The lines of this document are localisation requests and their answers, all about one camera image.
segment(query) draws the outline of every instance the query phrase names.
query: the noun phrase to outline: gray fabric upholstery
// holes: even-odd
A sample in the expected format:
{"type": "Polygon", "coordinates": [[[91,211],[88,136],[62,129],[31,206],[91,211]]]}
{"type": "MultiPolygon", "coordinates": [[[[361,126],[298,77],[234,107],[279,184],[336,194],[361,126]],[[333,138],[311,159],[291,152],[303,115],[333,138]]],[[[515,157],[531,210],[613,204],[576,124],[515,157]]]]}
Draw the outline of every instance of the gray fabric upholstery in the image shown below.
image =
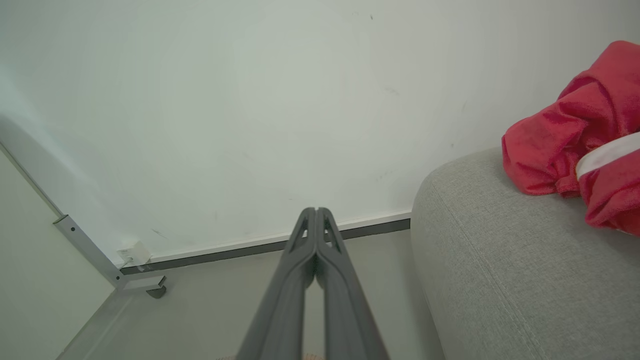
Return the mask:
{"type": "Polygon", "coordinates": [[[520,193],[500,149],[425,179],[412,245],[448,360],[640,359],[640,239],[585,209],[520,193]]]}

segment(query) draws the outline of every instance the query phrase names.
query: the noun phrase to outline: wall socket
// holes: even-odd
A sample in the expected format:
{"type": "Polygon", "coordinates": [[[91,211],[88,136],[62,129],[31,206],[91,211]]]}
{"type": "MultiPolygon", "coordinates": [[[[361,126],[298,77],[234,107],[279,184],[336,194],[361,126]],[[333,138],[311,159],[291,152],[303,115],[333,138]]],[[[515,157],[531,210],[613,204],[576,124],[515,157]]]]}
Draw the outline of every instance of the wall socket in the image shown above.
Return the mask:
{"type": "Polygon", "coordinates": [[[124,266],[140,266],[146,264],[151,258],[151,253],[139,240],[130,247],[116,250],[118,255],[124,260],[124,266]]]}

